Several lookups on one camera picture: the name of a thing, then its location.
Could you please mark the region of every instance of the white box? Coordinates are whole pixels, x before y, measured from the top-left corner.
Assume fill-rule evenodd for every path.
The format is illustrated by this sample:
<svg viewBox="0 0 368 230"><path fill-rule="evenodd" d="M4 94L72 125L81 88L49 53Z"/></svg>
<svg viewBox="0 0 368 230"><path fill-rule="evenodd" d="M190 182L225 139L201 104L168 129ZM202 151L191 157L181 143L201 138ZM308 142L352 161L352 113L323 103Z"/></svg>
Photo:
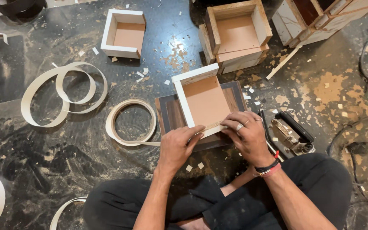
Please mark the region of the white box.
<svg viewBox="0 0 368 230"><path fill-rule="evenodd" d="M108 56L139 59L145 30L142 11L109 9L100 48Z"/></svg>

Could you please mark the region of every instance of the bracelet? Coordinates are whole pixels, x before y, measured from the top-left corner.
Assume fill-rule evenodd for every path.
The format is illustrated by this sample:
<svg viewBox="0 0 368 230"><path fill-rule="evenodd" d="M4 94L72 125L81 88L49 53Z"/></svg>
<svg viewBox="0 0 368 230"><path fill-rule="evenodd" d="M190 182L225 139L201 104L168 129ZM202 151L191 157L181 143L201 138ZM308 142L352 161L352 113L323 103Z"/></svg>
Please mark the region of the bracelet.
<svg viewBox="0 0 368 230"><path fill-rule="evenodd" d="M276 166L274 166L270 170L267 170L265 172L259 173L257 176L260 176L260 177L268 177L268 176L271 176L274 173L276 173L279 169L280 169L280 164L277 164Z"/></svg>
<svg viewBox="0 0 368 230"><path fill-rule="evenodd" d="M268 167L262 167L262 168L255 167L255 170L258 173L262 173L262 172L270 170L271 168L275 167L277 164L279 164L279 160L276 158L275 161L271 165L269 165Z"/></svg>

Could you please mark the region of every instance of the black bracelet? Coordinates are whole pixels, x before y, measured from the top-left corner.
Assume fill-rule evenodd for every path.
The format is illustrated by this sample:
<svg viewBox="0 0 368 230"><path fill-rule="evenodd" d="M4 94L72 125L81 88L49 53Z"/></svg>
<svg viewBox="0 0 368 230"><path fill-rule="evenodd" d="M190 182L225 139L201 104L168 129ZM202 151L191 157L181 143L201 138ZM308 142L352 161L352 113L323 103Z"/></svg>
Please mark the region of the black bracelet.
<svg viewBox="0 0 368 230"><path fill-rule="evenodd" d="M275 167L277 164L279 164L279 160L276 158L275 161L269 165L268 167L262 167L262 168L257 168L255 167L255 170L259 173L270 170L271 168Z"/></svg>

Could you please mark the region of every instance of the small wooden box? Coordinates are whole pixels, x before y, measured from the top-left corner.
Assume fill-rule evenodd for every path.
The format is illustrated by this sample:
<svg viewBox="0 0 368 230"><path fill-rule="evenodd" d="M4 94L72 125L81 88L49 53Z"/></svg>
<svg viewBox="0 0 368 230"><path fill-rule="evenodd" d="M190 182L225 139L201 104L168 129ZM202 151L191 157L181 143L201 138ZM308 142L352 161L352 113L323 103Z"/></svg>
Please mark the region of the small wooden box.
<svg viewBox="0 0 368 230"><path fill-rule="evenodd" d="M101 49L108 56L139 59L145 30L142 11L109 9Z"/></svg>
<svg viewBox="0 0 368 230"><path fill-rule="evenodd" d="M261 0L208 7L205 24L213 55L264 46L272 37Z"/></svg>
<svg viewBox="0 0 368 230"><path fill-rule="evenodd" d="M220 123L230 113L218 82L218 69L214 63L171 78L187 126L204 125L203 138L225 128Z"/></svg>

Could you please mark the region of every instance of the foot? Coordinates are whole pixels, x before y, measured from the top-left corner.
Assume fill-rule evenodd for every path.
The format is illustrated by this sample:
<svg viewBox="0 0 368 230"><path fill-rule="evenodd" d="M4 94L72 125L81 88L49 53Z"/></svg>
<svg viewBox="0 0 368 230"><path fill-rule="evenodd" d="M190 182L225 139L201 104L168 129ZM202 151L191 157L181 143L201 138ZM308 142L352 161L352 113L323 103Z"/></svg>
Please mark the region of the foot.
<svg viewBox="0 0 368 230"><path fill-rule="evenodd" d="M205 219L203 217L198 219L180 221L176 224L180 228L185 230L210 230L207 222L205 222Z"/></svg>

